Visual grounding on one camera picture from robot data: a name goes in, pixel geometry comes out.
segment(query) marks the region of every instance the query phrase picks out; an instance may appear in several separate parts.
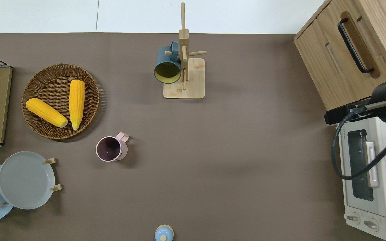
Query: black handle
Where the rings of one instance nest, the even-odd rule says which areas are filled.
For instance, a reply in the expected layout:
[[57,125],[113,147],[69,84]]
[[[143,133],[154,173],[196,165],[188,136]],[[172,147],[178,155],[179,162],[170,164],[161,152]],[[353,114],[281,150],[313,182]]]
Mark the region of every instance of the black handle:
[[374,68],[366,69],[366,67],[364,67],[363,63],[361,63],[360,57],[358,57],[358,54],[351,43],[351,40],[349,39],[345,29],[343,28],[343,23],[346,23],[347,21],[348,18],[344,18],[337,24],[337,28],[339,29],[340,35],[342,35],[342,38],[345,41],[345,44],[348,47],[348,50],[351,53],[351,56],[354,59],[355,64],[357,64],[357,68],[360,70],[360,72],[365,74],[370,73],[374,70]]

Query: yellow corn cob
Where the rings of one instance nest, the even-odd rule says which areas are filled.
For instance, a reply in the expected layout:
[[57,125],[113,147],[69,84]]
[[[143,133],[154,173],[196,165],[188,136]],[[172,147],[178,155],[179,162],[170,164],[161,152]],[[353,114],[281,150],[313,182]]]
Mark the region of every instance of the yellow corn cob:
[[83,119],[84,96],[86,95],[86,85],[84,81],[75,79],[69,86],[69,119],[72,128],[77,130]]
[[28,102],[26,102],[26,108],[59,128],[63,128],[68,123],[68,120],[63,115],[44,103],[41,99],[29,99]]

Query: mug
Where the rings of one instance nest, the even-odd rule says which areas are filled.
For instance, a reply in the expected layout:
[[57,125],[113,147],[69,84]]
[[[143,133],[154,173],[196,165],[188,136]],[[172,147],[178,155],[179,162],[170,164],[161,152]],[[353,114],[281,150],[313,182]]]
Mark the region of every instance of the mug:
[[157,53],[154,76],[163,84],[172,84],[181,77],[181,60],[178,57],[178,42],[172,41],[170,46],[162,47]]
[[106,136],[96,144],[96,155],[104,162],[112,162],[123,159],[127,154],[126,141],[129,135],[123,132],[116,137]]

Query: wooden base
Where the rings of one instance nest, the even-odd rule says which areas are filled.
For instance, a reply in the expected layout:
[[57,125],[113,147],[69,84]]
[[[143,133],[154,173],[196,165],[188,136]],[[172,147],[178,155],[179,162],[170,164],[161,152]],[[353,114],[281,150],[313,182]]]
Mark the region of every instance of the wooden base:
[[183,90],[182,77],[173,84],[164,84],[167,99],[202,99],[205,97],[205,60],[189,58],[189,79]]

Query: small blue container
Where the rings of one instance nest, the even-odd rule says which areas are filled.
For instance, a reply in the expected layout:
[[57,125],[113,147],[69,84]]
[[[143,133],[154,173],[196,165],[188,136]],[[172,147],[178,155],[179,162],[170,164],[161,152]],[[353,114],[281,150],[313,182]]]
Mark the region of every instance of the small blue container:
[[174,238],[174,231],[169,225],[163,224],[157,228],[154,237],[156,238],[156,241],[172,241]]

